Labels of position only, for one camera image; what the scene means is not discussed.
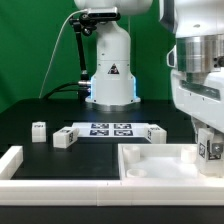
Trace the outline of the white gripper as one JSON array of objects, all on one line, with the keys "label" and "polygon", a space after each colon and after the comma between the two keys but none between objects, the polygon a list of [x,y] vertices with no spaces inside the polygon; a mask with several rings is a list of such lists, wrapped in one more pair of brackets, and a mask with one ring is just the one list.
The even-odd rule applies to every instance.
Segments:
[{"label": "white gripper", "polygon": [[200,82],[188,82],[187,74],[177,69],[176,47],[167,54],[167,65],[171,67],[174,104],[177,109],[191,116],[195,142],[198,142],[199,121],[212,127],[209,129],[207,141],[208,159],[221,160],[224,133],[224,68],[208,73]]}]

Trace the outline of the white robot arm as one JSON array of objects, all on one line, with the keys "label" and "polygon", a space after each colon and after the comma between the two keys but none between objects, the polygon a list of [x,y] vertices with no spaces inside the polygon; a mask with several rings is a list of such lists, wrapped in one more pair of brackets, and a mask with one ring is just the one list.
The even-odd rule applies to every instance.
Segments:
[{"label": "white robot arm", "polygon": [[[87,101],[109,109],[137,100],[130,36],[116,21],[148,11],[153,0],[74,0],[82,32],[98,32],[97,70]],[[224,0],[159,0],[159,21],[175,34],[167,55],[175,106],[189,114],[198,157],[224,159]]]}]

